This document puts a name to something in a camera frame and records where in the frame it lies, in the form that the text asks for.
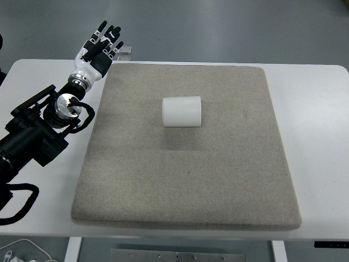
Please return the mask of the white and black hand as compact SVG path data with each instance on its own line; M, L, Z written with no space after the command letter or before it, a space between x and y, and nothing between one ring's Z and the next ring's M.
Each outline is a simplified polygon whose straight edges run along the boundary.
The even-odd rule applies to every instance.
M74 59L74 70L68 81L84 85L86 89L101 80L108 72L117 51L123 42L117 42L121 28L103 21L92 36L83 44Z

